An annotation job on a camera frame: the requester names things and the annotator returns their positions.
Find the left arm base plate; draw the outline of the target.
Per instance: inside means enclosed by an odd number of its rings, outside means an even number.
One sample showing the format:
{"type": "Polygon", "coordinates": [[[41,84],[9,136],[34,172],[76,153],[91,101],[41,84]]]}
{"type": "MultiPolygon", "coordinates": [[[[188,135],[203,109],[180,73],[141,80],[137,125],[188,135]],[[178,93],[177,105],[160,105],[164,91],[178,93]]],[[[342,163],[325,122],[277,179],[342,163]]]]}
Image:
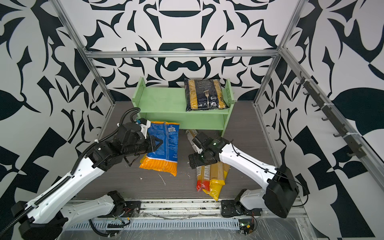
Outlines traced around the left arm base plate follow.
{"type": "Polygon", "coordinates": [[[99,218],[112,218],[112,217],[121,217],[121,218],[130,218],[136,214],[139,214],[141,211],[141,201],[125,201],[125,203],[117,204],[112,211],[99,218]]]}

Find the grey blue spaghetti pack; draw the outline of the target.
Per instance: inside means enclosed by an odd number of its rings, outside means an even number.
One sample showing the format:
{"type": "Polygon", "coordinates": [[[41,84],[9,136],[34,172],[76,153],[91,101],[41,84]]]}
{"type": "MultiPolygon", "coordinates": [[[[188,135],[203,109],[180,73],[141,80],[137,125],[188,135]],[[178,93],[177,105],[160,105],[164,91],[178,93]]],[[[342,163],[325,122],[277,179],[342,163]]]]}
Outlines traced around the grey blue spaghetti pack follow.
{"type": "Polygon", "coordinates": [[[200,154],[202,152],[202,150],[200,148],[198,148],[196,146],[196,144],[193,142],[193,139],[197,136],[198,132],[197,130],[186,130],[186,135],[187,135],[187,138],[192,146],[192,148],[194,149],[194,151],[198,154],[200,154]]]}

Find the wall hook rail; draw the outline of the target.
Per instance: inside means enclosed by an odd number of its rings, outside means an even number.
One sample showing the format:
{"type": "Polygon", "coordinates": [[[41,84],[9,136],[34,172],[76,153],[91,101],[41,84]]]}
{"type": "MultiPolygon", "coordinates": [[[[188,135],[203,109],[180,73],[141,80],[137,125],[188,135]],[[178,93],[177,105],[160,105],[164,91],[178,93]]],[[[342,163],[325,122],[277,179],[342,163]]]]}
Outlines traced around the wall hook rail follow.
{"type": "Polygon", "coordinates": [[[305,78],[303,73],[300,72],[300,81],[297,84],[302,85],[306,89],[304,95],[311,96],[315,101],[312,106],[323,112],[325,117],[322,118],[322,120],[325,122],[329,121],[336,129],[337,132],[333,134],[333,136],[335,138],[342,138],[346,142],[350,148],[347,155],[349,157],[357,157],[358,159],[367,156],[366,151],[363,149],[362,142],[358,140],[359,134],[348,126],[347,121],[344,120],[335,104],[331,103],[331,100],[323,93],[316,82],[313,79],[305,78]]]}

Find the yellow Pastatime spaghetti bag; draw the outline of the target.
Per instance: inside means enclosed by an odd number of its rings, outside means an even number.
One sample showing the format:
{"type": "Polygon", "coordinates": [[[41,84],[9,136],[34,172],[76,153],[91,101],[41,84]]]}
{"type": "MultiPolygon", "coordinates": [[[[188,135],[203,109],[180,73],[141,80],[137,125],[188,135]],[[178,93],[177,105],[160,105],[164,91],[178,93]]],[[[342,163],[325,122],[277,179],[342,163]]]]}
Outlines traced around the yellow Pastatime spaghetti bag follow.
{"type": "Polygon", "coordinates": [[[212,197],[215,201],[218,201],[221,190],[226,184],[226,178],[229,170],[230,165],[222,162],[210,165],[209,189],[203,189],[203,192],[212,197]]]}

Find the green two-tier shelf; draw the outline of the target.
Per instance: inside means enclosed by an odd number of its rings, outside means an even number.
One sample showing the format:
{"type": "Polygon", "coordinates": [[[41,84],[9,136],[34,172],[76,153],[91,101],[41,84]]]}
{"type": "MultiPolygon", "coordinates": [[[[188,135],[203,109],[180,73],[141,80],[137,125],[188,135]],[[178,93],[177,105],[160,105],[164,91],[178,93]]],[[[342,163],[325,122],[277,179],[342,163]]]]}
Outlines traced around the green two-tier shelf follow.
{"type": "Polygon", "coordinates": [[[187,112],[183,88],[147,87],[144,78],[140,78],[132,103],[141,109],[139,118],[151,122],[178,123],[182,130],[220,131],[223,137],[235,105],[229,79],[222,91],[227,109],[187,112]]]}

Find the aluminium frame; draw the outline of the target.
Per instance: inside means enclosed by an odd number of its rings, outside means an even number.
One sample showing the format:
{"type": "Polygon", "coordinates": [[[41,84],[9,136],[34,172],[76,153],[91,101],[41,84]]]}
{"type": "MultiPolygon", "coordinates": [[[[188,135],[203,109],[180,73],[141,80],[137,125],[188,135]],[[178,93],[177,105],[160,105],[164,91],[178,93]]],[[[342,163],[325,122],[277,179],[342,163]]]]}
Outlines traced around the aluminium frame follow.
{"type": "MultiPolygon", "coordinates": [[[[273,61],[268,68],[265,75],[265,82],[261,84],[260,91],[264,91],[268,80],[270,80],[272,72],[276,69],[280,59],[284,59],[289,67],[295,72],[295,75],[300,79],[300,72],[307,79],[312,79],[309,73],[299,64],[293,54],[287,48],[289,37],[291,36],[294,28],[298,24],[301,14],[304,12],[305,6],[308,1],[298,1],[294,8],[294,12],[289,20],[288,26],[283,34],[281,43],[275,50],[182,50],[182,51],[106,51],[95,52],[88,51],[80,39],[80,35],[77,33],[74,24],[66,12],[61,1],[52,1],[54,10],[58,14],[58,17],[66,30],[69,32],[70,37],[73,39],[75,46],[78,48],[81,56],[86,62],[86,65],[91,70],[91,73],[97,80],[97,83],[101,86],[103,93],[107,94],[108,100],[112,105],[115,104],[115,100],[109,92],[107,85],[102,79],[100,73],[96,69],[93,59],[112,59],[112,58],[197,58],[197,57],[272,57],[273,61]]],[[[348,126],[352,128],[352,125],[347,121],[348,126]]],[[[380,156],[375,153],[374,149],[369,146],[361,134],[358,135],[358,140],[363,144],[363,149],[366,151],[367,156],[360,159],[362,164],[369,171],[373,179],[382,188],[384,186],[384,163],[380,156]]]]}

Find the black penne pasta bag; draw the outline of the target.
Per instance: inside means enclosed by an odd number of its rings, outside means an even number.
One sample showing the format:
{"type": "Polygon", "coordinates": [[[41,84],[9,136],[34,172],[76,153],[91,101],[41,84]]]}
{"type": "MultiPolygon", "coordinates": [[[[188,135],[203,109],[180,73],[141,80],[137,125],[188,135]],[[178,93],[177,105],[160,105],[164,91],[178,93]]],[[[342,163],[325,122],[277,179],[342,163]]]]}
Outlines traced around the black penne pasta bag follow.
{"type": "Polygon", "coordinates": [[[184,79],[184,85],[187,112],[228,108],[220,80],[184,79]]]}

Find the blue orange pasta bag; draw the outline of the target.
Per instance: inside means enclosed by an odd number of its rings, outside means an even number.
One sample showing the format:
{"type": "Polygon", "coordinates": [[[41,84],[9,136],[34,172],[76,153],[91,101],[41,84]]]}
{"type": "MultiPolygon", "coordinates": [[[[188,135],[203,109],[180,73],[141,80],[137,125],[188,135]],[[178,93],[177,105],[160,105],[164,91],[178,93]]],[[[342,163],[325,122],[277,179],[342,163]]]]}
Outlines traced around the blue orange pasta bag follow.
{"type": "Polygon", "coordinates": [[[149,134],[163,143],[155,152],[148,153],[141,159],[141,169],[177,176],[179,129],[178,123],[151,122],[149,134]]]}

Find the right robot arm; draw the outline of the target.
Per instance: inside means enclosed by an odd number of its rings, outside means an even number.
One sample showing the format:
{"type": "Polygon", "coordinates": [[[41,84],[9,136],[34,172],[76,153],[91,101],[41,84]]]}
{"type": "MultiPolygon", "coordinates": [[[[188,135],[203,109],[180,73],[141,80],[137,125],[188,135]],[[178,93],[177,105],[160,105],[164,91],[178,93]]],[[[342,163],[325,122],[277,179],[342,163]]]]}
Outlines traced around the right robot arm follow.
{"type": "Polygon", "coordinates": [[[255,181],[263,191],[245,190],[238,203],[244,209],[257,209],[264,201],[270,212],[280,218],[287,218],[299,195],[300,184],[294,179],[292,171],[284,164],[280,167],[266,164],[244,153],[232,142],[219,137],[213,139],[205,133],[192,138],[198,151],[189,155],[192,169],[216,163],[227,164],[255,181]]]}

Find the small electronics board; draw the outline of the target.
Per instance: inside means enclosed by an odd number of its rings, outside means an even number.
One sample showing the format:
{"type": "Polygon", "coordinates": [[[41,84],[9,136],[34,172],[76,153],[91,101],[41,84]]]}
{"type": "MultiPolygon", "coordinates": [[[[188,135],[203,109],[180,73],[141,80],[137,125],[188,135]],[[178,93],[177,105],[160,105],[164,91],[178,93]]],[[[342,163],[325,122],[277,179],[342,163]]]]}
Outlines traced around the small electronics board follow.
{"type": "Polygon", "coordinates": [[[258,228],[258,222],[255,218],[239,220],[239,230],[243,235],[249,235],[258,228]]]}

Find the red spaghetti pack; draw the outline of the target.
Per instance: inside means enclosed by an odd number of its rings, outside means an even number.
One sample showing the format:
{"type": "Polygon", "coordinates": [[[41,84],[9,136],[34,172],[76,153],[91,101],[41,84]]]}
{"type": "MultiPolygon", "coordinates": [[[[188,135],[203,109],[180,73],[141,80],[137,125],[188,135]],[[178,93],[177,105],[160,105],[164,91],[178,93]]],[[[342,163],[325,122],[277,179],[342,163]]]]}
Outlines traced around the red spaghetti pack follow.
{"type": "Polygon", "coordinates": [[[210,191],[211,166],[197,167],[197,185],[198,192],[203,190],[210,191]]]}

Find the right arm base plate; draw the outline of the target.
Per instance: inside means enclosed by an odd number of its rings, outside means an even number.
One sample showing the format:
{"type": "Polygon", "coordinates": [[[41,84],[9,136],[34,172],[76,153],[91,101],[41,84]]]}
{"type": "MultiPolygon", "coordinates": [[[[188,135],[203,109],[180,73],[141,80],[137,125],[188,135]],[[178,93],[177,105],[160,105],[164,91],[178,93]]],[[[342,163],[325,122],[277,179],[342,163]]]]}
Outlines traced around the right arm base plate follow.
{"type": "Polygon", "coordinates": [[[224,218],[237,216],[261,216],[262,211],[263,209],[260,208],[248,210],[240,203],[240,201],[221,200],[221,215],[224,218]]]}

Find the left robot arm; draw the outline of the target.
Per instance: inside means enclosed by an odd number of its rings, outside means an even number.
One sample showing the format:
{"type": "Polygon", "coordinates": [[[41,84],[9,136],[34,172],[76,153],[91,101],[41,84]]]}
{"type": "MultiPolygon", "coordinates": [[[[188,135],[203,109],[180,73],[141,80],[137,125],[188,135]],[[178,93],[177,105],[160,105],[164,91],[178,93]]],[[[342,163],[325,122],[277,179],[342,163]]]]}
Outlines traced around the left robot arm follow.
{"type": "Polygon", "coordinates": [[[12,207],[14,219],[1,231],[4,237],[16,223],[25,240],[55,240],[65,229],[96,217],[120,217],[125,200],[117,191],[99,199],[67,208],[65,205],[84,187],[129,156],[155,152],[163,140],[151,136],[149,121],[119,124],[107,137],[96,140],[77,159],[63,178],[29,202],[12,207]]]}

